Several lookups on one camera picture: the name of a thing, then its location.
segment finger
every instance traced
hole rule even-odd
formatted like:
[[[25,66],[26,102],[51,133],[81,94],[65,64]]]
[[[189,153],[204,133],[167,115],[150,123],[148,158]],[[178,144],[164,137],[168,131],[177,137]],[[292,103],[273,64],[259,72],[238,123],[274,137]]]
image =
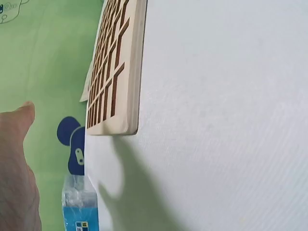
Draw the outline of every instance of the finger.
[[[24,140],[35,119],[35,107],[31,101],[25,102],[20,108],[12,112],[11,119],[17,125],[20,139]]]

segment blue cartoon mouse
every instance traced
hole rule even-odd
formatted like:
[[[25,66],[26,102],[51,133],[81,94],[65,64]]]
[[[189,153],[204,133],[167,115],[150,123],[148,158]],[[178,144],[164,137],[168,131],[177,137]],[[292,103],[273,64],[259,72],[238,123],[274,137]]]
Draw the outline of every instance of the blue cartoon mouse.
[[[62,144],[71,147],[68,160],[69,172],[73,175],[83,176],[85,174],[85,127],[82,127],[75,118],[65,117],[58,126],[57,136]]]

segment white wall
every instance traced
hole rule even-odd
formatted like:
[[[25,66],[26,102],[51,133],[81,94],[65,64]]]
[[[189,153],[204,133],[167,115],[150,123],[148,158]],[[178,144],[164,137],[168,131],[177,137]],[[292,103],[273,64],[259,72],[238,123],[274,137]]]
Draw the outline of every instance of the white wall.
[[[149,0],[138,134],[86,173],[102,230],[307,230],[307,1]]]

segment mouse ear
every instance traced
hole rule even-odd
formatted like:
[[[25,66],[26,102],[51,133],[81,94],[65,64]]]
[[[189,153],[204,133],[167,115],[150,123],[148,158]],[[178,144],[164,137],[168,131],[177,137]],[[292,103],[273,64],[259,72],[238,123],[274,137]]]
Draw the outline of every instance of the mouse ear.
[[[58,126],[57,136],[59,141],[69,146],[73,131],[78,127],[80,127],[80,124],[74,117],[65,117]]]

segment plastic wrap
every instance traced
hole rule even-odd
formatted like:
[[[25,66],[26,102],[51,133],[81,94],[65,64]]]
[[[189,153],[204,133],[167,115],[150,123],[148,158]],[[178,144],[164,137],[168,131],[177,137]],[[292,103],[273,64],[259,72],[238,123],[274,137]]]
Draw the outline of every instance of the plastic wrap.
[[[97,194],[87,177],[65,178],[62,206],[66,231],[99,231]]]

